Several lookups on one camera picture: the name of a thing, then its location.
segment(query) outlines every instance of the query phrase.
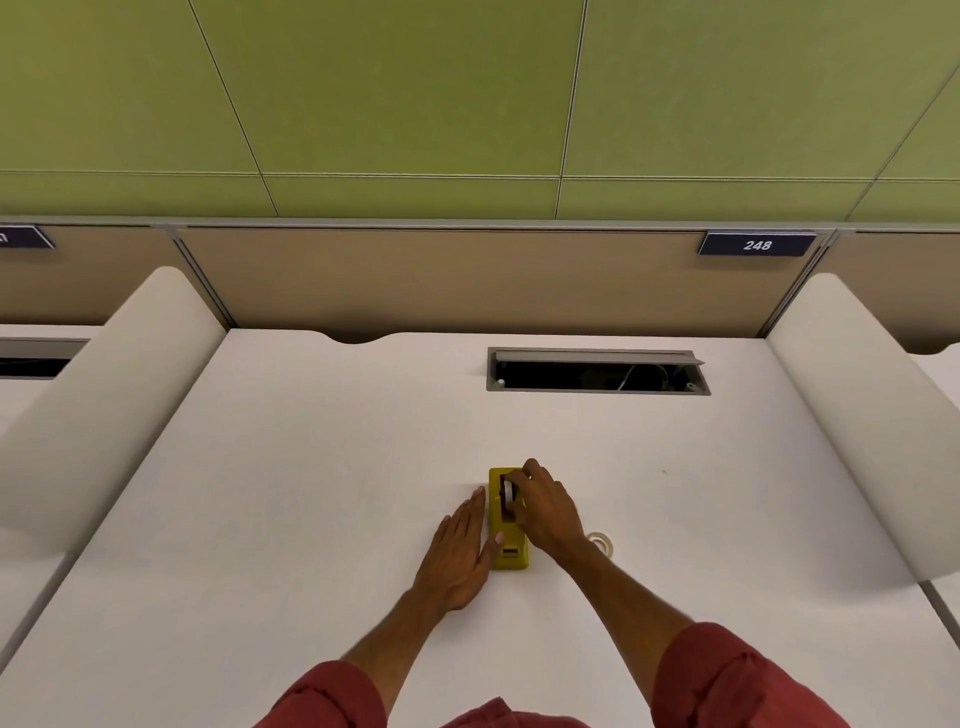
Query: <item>red sleeve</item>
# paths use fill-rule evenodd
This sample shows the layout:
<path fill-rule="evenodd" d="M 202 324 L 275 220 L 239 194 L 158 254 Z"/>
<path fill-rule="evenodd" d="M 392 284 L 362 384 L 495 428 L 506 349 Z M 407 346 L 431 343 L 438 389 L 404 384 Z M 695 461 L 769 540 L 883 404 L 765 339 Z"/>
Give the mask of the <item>red sleeve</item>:
<path fill-rule="evenodd" d="M 687 627 L 660 659 L 657 728 L 850 728 L 816 693 L 719 624 Z"/>
<path fill-rule="evenodd" d="M 386 728 L 387 712 L 367 674 L 343 661 L 320 663 L 283 694 L 254 728 Z"/>

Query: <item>roll of tape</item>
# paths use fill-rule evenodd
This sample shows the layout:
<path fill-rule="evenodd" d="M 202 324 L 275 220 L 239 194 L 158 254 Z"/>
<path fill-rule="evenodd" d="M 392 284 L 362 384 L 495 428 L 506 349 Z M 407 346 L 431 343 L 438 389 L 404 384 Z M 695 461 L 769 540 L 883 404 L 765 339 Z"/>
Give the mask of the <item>roll of tape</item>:
<path fill-rule="evenodd" d="M 608 559 L 613 558 L 613 541 L 611 541 L 607 534 L 600 533 L 600 531 L 591 531 L 587 534 L 587 539 L 601 551 Z"/>

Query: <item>yellow tape dispenser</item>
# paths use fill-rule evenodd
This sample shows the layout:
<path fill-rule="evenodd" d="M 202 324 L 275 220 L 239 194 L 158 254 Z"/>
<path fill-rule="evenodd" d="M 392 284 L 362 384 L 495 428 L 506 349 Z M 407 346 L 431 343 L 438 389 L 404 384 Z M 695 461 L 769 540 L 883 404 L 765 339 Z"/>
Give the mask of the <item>yellow tape dispenser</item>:
<path fill-rule="evenodd" d="M 519 488 L 504 478 L 507 473 L 520 468 L 490 469 L 490 536 L 503 533 L 503 547 L 493 560 L 494 569 L 526 569 L 530 566 L 527 535 L 516 525 L 514 514 L 507 510 L 506 503 L 512 500 L 523 502 Z"/>

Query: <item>red shirt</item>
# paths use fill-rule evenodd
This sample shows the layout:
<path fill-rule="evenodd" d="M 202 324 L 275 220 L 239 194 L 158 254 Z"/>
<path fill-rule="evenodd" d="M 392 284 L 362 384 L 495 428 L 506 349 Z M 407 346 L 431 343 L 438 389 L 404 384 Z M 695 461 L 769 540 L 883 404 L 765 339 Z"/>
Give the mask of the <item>red shirt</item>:
<path fill-rule="evenodd" d="M 657 728 L 850 728 L 814 692 L 710 622 L 687 627 L 660 660 Z M 386 728 L 380 694 L 358 667 L 320 663 L 255 728 Z M 572 717 L 512 711 L 500 698 L 444 728 L 587 728 Z"/>

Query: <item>forearm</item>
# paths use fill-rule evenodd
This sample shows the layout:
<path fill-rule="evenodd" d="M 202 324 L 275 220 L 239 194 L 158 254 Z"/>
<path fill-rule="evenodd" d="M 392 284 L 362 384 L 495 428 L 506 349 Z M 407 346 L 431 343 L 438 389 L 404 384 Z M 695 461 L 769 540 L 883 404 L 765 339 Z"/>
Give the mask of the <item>forearm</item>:
<path fill-rule="evenodd" d="M 610 633 L 647 704 L 660 658 L 693 621 L 620 570 L 589 541 L 558 559 Z"/>
<path fill-rule="evenodd" d="M 436 599 L 410 590 L 390 614 L 343 656 L 376 685 L 387 715 L 417 655 L 443 616 L 443 606 Z"/>

